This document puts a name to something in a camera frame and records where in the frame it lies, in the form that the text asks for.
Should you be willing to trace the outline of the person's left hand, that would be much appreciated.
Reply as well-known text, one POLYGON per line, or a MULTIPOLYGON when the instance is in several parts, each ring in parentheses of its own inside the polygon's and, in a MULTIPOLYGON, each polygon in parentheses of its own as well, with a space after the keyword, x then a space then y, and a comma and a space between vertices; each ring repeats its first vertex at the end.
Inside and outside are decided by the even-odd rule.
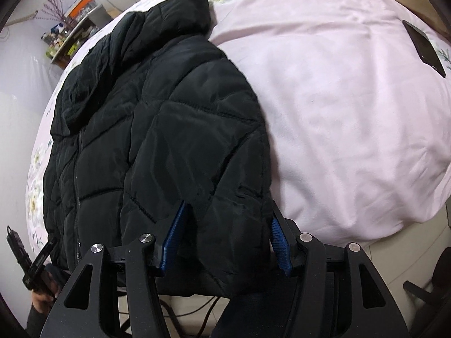
POLYGON ((31 291, 31 303, 33 308, 38 313, 42 313, 45 316, 50 313, 50 310, 60 293, 60 287, 56 282, 51 281, 50 290, 52 291, 52 295, 49 295, 43 291, 31 291))

